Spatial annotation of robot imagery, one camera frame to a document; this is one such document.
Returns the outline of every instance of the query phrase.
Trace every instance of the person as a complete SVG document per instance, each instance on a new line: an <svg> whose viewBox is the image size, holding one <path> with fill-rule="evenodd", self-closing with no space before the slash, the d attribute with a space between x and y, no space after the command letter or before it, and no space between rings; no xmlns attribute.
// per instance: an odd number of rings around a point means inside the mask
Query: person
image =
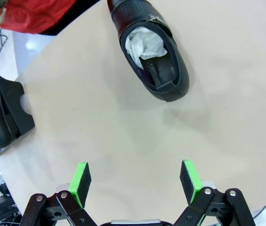
<svg viewBox="0 0 266 226"><path fill-rule="evenodd" d="M57 35L99 0L8 0L0 28L22 33Z"/></svg>

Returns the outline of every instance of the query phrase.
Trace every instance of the black leather shoe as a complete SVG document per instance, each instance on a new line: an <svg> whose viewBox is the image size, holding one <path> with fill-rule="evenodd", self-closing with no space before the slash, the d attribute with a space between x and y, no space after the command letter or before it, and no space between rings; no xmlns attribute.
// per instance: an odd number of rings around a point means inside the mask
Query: black leather shoe
<svg viewBox="0 0 266 226"><path fill-rule="evenodd" d="M121 49L147 90L167 102L185 96L189 88L188 72L171 31L157 10L146 0L108 0L108 6L118 31ZM125 48L127 37L138 27L145 27L158 34L168 52L163 57L148 60L140 58L143 69L136 65Z"/></svg>
<svg viewBox="0 0 266 226"><path fill-rule="evenodd" d="M20 105L21 83L0 77L0 149L34 128L34 120Z"/></svg>

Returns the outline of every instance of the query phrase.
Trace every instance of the shoe heel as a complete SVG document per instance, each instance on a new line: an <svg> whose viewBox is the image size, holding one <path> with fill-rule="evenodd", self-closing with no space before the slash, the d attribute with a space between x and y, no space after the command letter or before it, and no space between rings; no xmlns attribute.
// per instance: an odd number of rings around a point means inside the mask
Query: shoe heel
<svg viewBox="0 0 266 226"><path fill-rule="evenodd" d="M6 122L11 133L16 134L16 138L35 127L33 117L26 113L20 104L20 98L24 94L21 83L9 81L0 76L0 94L3 108L7 110Z"/></svg>

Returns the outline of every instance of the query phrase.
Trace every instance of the white tissue paper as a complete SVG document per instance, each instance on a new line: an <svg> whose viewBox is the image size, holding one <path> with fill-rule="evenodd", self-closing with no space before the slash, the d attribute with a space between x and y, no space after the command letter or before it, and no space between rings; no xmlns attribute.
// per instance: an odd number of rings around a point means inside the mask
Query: white tissue paper
<svg viewBox="0 0 266 226"><path fill-rule="evenodd" d="M143 69L140 57L147 60L167 54L162 38L145 27L134 29L125 41L125 48L138 67Z"/></svg>

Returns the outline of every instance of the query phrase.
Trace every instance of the cable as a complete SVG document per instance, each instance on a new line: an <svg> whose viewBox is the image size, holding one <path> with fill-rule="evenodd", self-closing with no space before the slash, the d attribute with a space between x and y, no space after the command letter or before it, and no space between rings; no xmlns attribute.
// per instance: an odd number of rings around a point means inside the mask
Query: cable
<svg viewBox="0 0 266 226"><path fill-rule="evenodd" d="M261 213L262 213L262 211L264 211L265 210L265 208L266 208L266 205L261 209L261 211L260 212L258 212L258 214L257 215L255 215L255 217L253 217L253 219L255 219L255 218L257 218Z"/></svg>
<svg viewBox="0 0 266 226"><path fill-rule="evenodd" d="M3 224L19 225L20 223L1 221Z"/></svg>
<svg viewBox="0 0 266 226"><path fill-rule="evenodd" d="M11 224L9 224L9 226L13 225L13 223L14 223L14 221L16 220L17 216L18 216L18 215L16 215L16 216L14 217L14 219L12 220Z"/></svg>

